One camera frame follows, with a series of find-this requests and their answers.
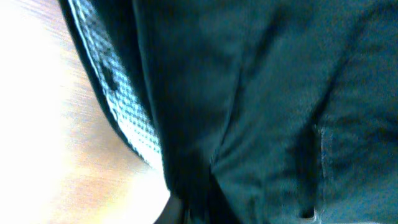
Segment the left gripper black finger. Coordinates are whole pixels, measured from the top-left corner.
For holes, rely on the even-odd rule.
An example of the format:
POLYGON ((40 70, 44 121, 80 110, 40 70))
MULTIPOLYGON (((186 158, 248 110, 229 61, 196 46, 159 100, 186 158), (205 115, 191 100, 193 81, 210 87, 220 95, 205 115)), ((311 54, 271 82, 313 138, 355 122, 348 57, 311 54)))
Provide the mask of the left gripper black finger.
POLYGON ((177 196, 171 195, 154 224, 184 224, 185 210, 184 202, 177 196))

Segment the black shorts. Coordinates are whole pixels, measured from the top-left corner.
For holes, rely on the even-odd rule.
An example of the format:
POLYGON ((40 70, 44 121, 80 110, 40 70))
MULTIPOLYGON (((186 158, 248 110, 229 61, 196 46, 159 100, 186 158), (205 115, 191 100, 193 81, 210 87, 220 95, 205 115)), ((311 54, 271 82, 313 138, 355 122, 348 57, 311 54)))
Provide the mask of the black shorts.
POLYGON ((396 1, 61 1, 184 223, 397 222, 396 1))

